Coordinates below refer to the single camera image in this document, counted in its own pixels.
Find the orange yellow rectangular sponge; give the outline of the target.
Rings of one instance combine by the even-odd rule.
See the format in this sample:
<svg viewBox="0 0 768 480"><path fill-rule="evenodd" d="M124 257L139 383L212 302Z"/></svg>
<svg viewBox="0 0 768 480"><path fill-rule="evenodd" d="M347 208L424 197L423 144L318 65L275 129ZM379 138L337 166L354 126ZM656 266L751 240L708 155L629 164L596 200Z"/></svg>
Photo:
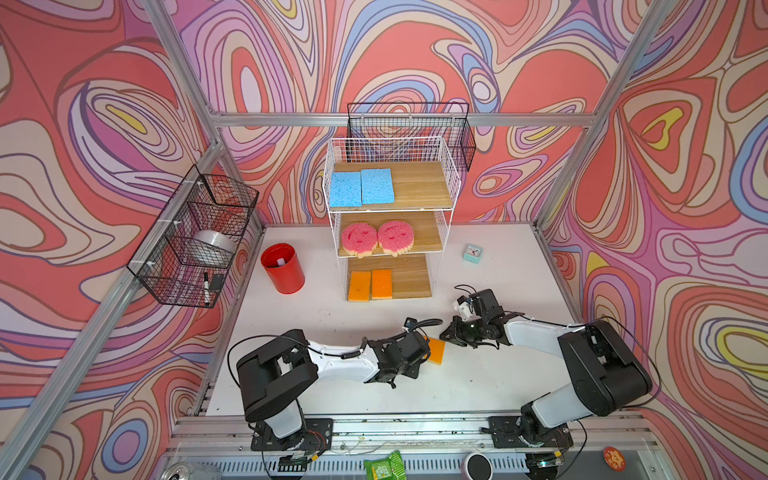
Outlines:
<svg viewBox="0 0 768 480"><path fill-rule="evenodd" d="M371 299L372 273L352 271L349 276L348 297L350 302L368 302Z"/></svg>

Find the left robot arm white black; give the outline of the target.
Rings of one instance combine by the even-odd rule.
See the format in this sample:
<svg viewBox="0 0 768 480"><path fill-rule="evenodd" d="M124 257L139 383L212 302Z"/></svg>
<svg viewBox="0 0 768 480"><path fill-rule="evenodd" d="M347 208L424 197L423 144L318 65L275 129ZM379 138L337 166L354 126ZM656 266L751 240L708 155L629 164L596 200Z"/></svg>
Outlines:
<svg viewBox="0 0 768 480"><path fill-rule="evenodd" d="M319 381L387 384L416 379L431 357L428 338L406 329L357 347L331 346L306 338L301 329L261 334L265 343L227 364L249 424L265 425L280 440L306 430L299 397Z"/></svg>

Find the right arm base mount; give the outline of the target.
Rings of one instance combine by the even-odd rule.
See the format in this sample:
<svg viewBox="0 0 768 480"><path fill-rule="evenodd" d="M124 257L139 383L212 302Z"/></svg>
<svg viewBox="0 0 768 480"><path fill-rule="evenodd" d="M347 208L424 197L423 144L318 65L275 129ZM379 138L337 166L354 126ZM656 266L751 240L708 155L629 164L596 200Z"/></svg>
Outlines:
<svg viewBox="0 0 768 480"><path fill-rule="evenodd" d="M491 437L497 449L529 449L525 463L530 473L557 470L574 441L566 424L549 428L528 415L491 416L480 432Z"/></svg>

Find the pink smiley scrub sponge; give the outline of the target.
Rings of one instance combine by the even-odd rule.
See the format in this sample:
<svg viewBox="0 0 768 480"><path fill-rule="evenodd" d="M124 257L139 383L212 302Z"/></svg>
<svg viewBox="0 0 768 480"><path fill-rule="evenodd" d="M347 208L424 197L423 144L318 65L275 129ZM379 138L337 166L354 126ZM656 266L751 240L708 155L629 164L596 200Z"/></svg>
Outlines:
<svg viewBox="0 0 768 480"><path fill-rule="evenodd" d="M378 246L378 231L365 222L356 222L341 232L341 248L344 253L357 258L371 256Z"/></svg>

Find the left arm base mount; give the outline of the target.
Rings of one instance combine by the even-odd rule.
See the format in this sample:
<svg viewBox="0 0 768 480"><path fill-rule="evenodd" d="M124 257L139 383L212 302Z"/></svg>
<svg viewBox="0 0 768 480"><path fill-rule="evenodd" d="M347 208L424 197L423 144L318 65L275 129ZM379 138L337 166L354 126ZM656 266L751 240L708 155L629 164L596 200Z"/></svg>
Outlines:
<svg viewBox="0 0 768 480"><path fill-rule="evenodd" d="M251 450L261 456L269 479L301 479L332 447L334 420L310 418L294 433L278 437L266 422L249 423Z"/></svg>

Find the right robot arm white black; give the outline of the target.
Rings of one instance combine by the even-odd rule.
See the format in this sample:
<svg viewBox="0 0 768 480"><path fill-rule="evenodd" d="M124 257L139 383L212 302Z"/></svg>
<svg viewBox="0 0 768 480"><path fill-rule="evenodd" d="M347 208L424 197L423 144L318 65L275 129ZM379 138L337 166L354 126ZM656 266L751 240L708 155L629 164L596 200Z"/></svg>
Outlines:
<svg viewBox="0 0 768 480"><path fill-rule="evenodd" d="M651 393L652 378L605 320L562 325L504 309L490 289L459 297L440 339L459 347L526 347L561 359L569 382L520 409L518 434L537 442L571 421L607 416Z"/></svg>

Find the yellow pink smiley sponge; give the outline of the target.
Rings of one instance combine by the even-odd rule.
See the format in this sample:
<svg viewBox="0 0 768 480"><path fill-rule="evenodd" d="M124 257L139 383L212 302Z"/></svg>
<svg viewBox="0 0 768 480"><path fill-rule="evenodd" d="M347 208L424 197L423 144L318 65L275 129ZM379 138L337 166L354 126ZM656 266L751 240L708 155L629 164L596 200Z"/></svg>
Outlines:
<svg viewBox="0 0 768 480"><path fill-rule="evenodd" d="M415 242L413 227L403 220L392 220L377 230L378 244L382 252L394 257L408 253Z"/></svg>

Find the blue rectangular sponge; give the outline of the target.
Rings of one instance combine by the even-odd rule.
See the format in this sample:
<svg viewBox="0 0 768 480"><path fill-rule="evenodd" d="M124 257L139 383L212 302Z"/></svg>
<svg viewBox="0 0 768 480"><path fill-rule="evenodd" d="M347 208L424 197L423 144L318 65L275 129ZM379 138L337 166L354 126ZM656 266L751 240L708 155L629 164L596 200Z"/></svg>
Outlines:
<svg viewBox="0 0 768 480"><path fill-rule="evenodd" d="M361 193L363 205L381 205L394 203L395 193L391 170L362 170Z"/></svg>
<svg viewBox="0 0 768 480"><path fill-rule="evenodd" d="M362 180L359 172L334 172L331 175L329 205L332 209L362 206Z"/></svg>

